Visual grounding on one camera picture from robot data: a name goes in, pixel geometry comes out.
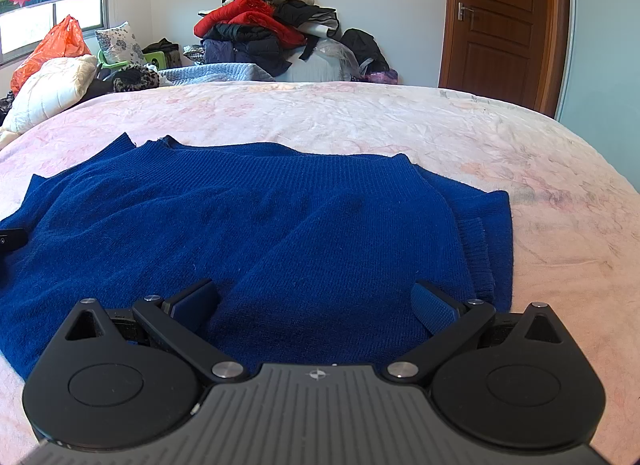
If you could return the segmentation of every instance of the door panel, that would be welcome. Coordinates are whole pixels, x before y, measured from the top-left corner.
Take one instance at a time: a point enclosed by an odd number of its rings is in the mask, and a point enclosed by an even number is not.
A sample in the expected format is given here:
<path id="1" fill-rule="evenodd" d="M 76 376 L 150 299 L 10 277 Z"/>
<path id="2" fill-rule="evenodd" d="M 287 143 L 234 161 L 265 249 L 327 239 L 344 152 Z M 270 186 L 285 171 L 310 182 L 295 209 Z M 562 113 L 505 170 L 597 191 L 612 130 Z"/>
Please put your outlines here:
<path id="1" fill-rule="evenodd" d="M 456 0 L 447 87 L 533 108 L 548 0 Z"/>

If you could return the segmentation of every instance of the floral bedsheet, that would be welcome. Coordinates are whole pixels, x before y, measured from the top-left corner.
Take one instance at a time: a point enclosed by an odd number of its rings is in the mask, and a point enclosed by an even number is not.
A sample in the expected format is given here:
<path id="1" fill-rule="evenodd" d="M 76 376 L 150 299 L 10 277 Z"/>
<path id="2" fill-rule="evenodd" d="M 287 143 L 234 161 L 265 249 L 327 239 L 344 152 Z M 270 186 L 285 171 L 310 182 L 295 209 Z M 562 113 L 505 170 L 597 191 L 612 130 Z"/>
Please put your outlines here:
<path id="1" fill-rule="evenodd" d="M 640 195 L 592 147 L 535 112 L 450 90 L 231 82 L 113 94 L 44 122 L 0 153 L 0 218 L 31 174 L 52 176 L 127 132 L 197 146 L 270 141 L 313 153 L 406 153 L 430 171 L 510 193 L 514 311 L 545 301 L 598 372 L 593 444 L 640 456 Z M 35 445 L 22 384 L 0 359 L 0 462 Z"/>

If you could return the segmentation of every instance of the window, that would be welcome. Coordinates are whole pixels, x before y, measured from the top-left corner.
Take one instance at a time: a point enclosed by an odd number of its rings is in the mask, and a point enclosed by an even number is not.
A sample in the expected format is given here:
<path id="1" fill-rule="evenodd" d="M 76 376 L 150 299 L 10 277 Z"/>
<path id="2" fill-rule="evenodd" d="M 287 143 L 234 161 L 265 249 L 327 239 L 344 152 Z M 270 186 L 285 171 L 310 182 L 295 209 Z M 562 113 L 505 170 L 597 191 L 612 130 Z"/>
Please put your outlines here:
<path id="1" fill-rule="evenodd" d="M 75 17 L 83 31 L 107 26 L 106 0 L 60 0 L 0 15 L 0 64 L 29 54 L 54 24 Z"/>

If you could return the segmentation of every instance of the light blue wall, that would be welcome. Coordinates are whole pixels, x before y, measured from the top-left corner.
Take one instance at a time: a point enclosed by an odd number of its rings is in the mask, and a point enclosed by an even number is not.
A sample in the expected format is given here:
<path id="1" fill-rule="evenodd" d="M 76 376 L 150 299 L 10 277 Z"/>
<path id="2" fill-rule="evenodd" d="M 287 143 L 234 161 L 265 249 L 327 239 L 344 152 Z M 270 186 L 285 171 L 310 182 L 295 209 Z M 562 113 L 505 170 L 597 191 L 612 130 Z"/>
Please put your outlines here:
<path id="1" fill-rule="evenodd" d="M 576 0 L 559 121 L 640 190 L 640 0 Z"/>

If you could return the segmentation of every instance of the blue sweater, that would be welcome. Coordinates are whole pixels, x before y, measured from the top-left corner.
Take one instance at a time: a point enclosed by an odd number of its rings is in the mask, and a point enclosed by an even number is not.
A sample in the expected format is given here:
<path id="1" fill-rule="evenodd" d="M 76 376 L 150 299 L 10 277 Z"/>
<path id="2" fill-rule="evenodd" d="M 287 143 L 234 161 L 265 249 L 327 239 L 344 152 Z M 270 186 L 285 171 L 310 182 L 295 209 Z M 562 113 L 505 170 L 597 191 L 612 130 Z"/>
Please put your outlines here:
<path id="1" fill-rule="evenodd" d="M 0 229 L 0 351 L 26 378 L 79 299 L 129 307 L 203 277 L 221 302 L 198 334 L 261 362 L 384 365 L 423 342 L 410 290 L 426 279 L 506 311 L 508 194 L 404 155 L 306 155 L 277 144 L 136 148 L 127 135 L 52 178 L 33 176 Z"/>

